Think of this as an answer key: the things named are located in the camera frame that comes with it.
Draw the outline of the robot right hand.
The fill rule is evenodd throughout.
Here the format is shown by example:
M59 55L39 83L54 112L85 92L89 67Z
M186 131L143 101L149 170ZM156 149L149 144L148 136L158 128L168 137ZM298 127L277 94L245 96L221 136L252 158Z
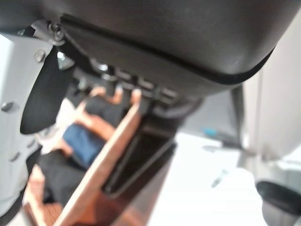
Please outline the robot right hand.
M111 165L105 194L134 193L151 158L167 160L180 124L210 94L255 75L298 0L3 0L0 221L18 212L40 146L74 71L109 90L141 88L142 121Z

